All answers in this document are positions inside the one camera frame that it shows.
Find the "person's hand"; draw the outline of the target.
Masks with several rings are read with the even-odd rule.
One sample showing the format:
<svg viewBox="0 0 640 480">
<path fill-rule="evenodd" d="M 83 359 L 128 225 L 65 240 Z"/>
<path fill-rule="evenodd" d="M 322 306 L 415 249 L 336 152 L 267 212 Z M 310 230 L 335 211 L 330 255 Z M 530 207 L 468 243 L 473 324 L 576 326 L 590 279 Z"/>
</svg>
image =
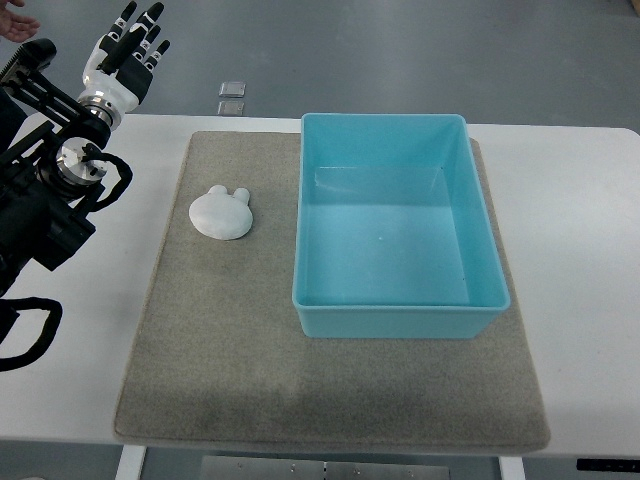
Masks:
<svg viewBox="0 0 640 480">
<path fill-rule="evenodd" d="M 29 16 L 1 9 L 1 37 L 14 43 L 32 38 L 40 29 L 40 22 Z"/>
</svg>

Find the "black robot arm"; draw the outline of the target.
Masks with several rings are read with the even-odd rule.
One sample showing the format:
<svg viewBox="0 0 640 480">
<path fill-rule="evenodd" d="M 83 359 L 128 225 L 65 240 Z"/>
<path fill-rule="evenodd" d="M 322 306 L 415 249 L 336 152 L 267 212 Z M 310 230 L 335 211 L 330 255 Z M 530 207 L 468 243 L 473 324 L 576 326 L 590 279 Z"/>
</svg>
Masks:
<svg viewBox="0 0 640 480">
<path fill-rule="evenodd" d="M 106 121 L 43 75 L 57 53 L 49 39 L 24 43 L 1 71 L 1 86 L 46 121 L 1 155 L 1 289 L 36 261 L 53 271 L 95 233 L 88 216 L 124 193 L 129 165 L 104 152 Z"/>
</svg>

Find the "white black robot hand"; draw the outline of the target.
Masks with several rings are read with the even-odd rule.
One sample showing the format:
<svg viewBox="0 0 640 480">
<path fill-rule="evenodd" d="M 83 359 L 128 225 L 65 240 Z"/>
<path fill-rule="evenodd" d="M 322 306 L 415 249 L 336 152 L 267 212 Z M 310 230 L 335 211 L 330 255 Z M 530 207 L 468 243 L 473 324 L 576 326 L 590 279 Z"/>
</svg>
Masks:
<svg viewBox="0 0 640 480">
<path fill-rule="evenodd" d="M 168 40 L 156 41 L 164 8 L 162 2 L 156 2 L 137 13 L 136 2 L 126 5 L 85 64 L 80 103 L 109 109 L 115 116 L 129 113 L 143 102 L 154 71 L 170 47 Z"/>
</svg>

